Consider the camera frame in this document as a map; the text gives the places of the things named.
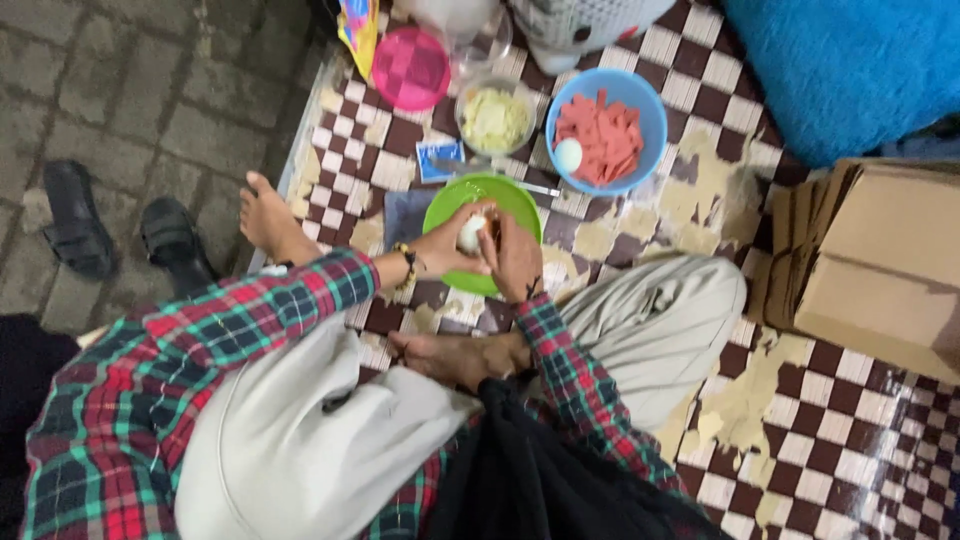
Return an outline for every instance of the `shirt sleeve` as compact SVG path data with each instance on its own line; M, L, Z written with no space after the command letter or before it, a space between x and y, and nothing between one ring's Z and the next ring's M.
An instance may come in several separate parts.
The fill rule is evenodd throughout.
M547 405L579 443L660 490L685 494L677 473L660 458L653 435L635 429L616 381L575 342L546 293L516 307L516 322L530 344Z
M367 300L378 280L366 256L334 250L118 321L57 373L27 435L23 538L178 538L180 463L224 373Z

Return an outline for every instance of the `hand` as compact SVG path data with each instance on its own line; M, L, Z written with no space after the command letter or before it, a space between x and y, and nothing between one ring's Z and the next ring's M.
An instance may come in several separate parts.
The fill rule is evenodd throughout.
M488 276L490 266L481 257L464 255L457 249L457 236L472 215L496 208L491 199L467 203L457 209L450 219L410 243L417 254L417 271L421 278L438 278L451 270L462 270Z
M490 234L480 231L480 249L492 270L493 282L507 302L516 304L543 291L543 252L532 234L512 215L498 212L500 248Z

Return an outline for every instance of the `snack package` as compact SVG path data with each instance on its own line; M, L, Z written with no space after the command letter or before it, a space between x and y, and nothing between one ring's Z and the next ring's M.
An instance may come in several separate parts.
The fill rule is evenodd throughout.
M347 44L360 75L370 78L373 49L376 48L376 16L379 0L340 0L337 36Z

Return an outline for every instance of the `blue cushion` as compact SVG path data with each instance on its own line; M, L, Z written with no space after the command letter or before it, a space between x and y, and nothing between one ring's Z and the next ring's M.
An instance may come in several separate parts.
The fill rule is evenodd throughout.
M960 110L950 0L725 0L786 147L813 167Z

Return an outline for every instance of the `green bowl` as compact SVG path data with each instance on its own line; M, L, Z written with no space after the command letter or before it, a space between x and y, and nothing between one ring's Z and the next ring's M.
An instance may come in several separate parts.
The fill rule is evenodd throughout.
M464 175L438 191L426 210L423 231L426 233L449 219L460 206L483 198L494 199L500 210L509 212L520 227L533 233L537 243L543 242L540 215L537 214L534 198L509 177L491 173ZM451 287L484 296L496 296L499 292L490 276L447 272L442 279Z

